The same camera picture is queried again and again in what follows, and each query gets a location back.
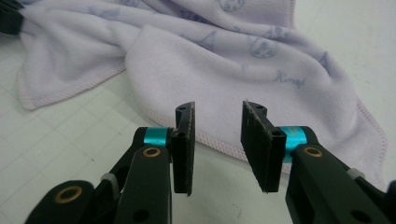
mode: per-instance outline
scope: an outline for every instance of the microfiber towel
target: microfiber towel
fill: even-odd
[[[294,27],[294,1],[23,1],[18,73],[28,109],[66,100],[127,70],[150,118],[175,126],[196,103],[196,139],[245,160],[242,102],[275,126],[311,127],[319,142],[382,188],[387,141],[331,55]],[[285,164],[284,172],[290,171]]]

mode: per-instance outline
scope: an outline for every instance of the white cutting mat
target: white cutting mat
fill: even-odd
[[[381,0],[297,2],[299,30],[346,69],[389,138],[386,185],[396,179],[396,3]],[[153,126],[139,112],[125,73],[71,100],[31,112],[21,107],[16,73],[25,51],[0,35],[0,223],[23,223],[52,187],[70,179],[94,185]],[[263,195],[245,162],[197,145],[193,192],[174,195],[174,223],[291,223],[278,194]]]

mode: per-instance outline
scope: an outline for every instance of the printed logo on towel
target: printed logo on towel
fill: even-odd
[[[319,63],[322,65],[322,67],[324,69],[326,69],[327,73],[330,74],[329,73],[329,69],[328,69],[329,61],[328,61],[328,58],[327,58],[327,51],[324,52],[323,56],[319,60]]]
[[[204,49],[213,51],[214,45],[215,45],[215,37],[216,37],[216,31],[213,31],[209,35],[205,36],[203,39],[200,40],[194,40],[190,37],[187,37],[185,35],[180,35],[183,38],[186,38],[190,40],[191,42],[201,46]]]
[[[255,58],[267,59],[272,58],[277,54],[278,44],[275,41],[260,37],[251,39],[251,37],[248,36],[247,38],[249,41],[249,51],[251,56]]]
[[[280,26],[271,26],[270,30],[264,34],[264,38],[268,39],[286,39],[290,34],[290,29]]]
[[[234,12],[244,6],[246,0],[216,0],[221,9],[226,12]]]
[[[137,7],[139,5],[140,0],[120,0],[121,3],[128,7]]]
[[[274,81],[295,85],[297,87],[297,89],[300,89],[300,87],[302,87],[305,84],[305,78],[299,79],[299,78],[288,77],[288,74],[286,74],[284,71],[280,71],[280,70],[277,71],[277,76]]]
[[[208,20],[205,19],[204,17],[195,14],[191,11],[183,11],[180,10],[180,14],[181,14],[181,18],[185,19],[185,20],[189,20],[189,21],[198,21],[200,23],[208,23]]]
[[[88,7],[88,13],[111,20],[117,18],[120,15],[120,9],[112,8],[112,9],[102,10],[97,7]]]

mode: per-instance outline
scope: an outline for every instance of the brass grommet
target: brass grommet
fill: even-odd
[[[71,195],[64,195],[67,191],[73,191]],[[82,187],[80,186],[70,186],[65,189],[62,189],[61,191],[58,192],[58,194],[55,196],[55,202],[56,203],[70,203],[73,202],[76,198],[79,197],[82,193]]]
[[[315,147],[306,147],[304,148],[304,152],[308,155],[310,155],[311,157],[322,157],[323,153],[315,148]]]
[[[157,147],[149,147],[143,151],[143,156],[153,158],[158,157],[161,154],[161,151]]]

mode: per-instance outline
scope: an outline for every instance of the black clamp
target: black clamp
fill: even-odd
[[[19,9],[23,8],[16,0],[0,0],[0,33],[17,35],[21,30],[23,16]]]

